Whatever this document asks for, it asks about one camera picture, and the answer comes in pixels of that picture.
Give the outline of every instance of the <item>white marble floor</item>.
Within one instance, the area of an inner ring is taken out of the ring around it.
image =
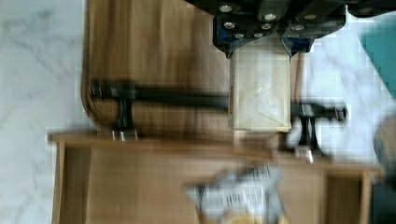
[[[0,1],[0,223],[50,223],[46,133],[89,127],[79,98],[82,0]]]
[[[50,223],[55,151],[46,134],[93,126],[79,98],[83,11],[83,0],[0,0],[2,224]],[[351,120],[319,124],[320,143],[337,158],[372,163],[375,125],[394,103],[357,39],[367,22],[317,41],[303,96],[345,101]]]

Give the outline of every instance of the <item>packaged snack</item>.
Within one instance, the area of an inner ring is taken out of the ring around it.
[[[279,169],[265,164],[187,187],[186,193],[195,201],[201,224],[277,223],[283,214],[279,178]]]

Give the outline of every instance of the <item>screw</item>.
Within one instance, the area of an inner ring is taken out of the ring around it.
[[[272,28],[272,25],[270,23],[265,23],[262,25],[263,30],[269,30]]]
[[[305,27],[303,25],[293,25],[293,26],[291,26],[291,30],[293,30],[293,31],[301,31],[303,29],[305,29]]]
[[[265,15],[264,18],[266,21],[273,21],[277,18],[277,15],[270,13]]]
[[[233,36],[235,36],[236,38],[240,39],[240,38],[244,37],[245,35],[243,35],[243,34],[235,34]]]
[[[259,37],[262,37],[262,36],[264,36],[262,33],[256,33],[256,34],[254,34],[254,37],[256,37],[256,38],[259,38]]]
[[[296,38],[299,37],[299,35],[288,35],[288,38]]]
[[[228,5],[223,5],[223,6],[219,7],[219,10],[221,12],[231,12],[233,10],[233,7],[228,6]]]
[[[224,22],[224,27],[228,30],[231,30],[235,27],[235,23],[233,23],[231,21],[226,21],[226,22]]]
[[[305,19],[306,21],[312,21],[312,20],[314,20],[314,19],[316,19],[316,18],[317,18],[317,15],[314,15],[314,14],[304,16],[304,19]]]

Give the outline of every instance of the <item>black bracket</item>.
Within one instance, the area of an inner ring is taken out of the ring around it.
[[[202,106],[227,111],[228,95],[208,95],[196,91],[165,90],[137,87],[131,82],[93,81],[89,87],[92,99],[116,100],[119,113],[112,129],[120,133],[135,133],[132,116],[134,102],[152,102],[167,105]]]
[[[303,126],[300,142],[297,147],[307,148],[310,150],[311,155],[319,156],[325,155],[318,145],[315,128],[316,119],[337,120],[340,122],[347,119],[347,108],[345,106],[337,108],[325,107],[315,103],[299,103],[291,105],[290,113],[293,117],[299,117]]]
[[[134,102],[152,102],[167,105],[210,107],[228,111],[228,95],[209,95],[197,91],[165,90],[137,87],[131,82],[93,81],[89,87],[92,99],[116,100],[119,113],[112,129],[119,132],[134,132],[132,107]],[[322,155],[315,131],[316,119],[347,118],[345,107],[325,107],[318,104],[293,103],[290,107],[292,117],[299,117],[303,125],[300,147],[308,147],[313,153]]]

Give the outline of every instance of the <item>wooden frame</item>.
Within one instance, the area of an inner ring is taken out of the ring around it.
[[[290,223],[367,223],[372,178],[380,175],[371,166],[306,164],[260,145],[124,143],[95,134],[49,140],[58,143],[53,224],[198,223],[184,184],[265,162],[282,169],[279,194]]]

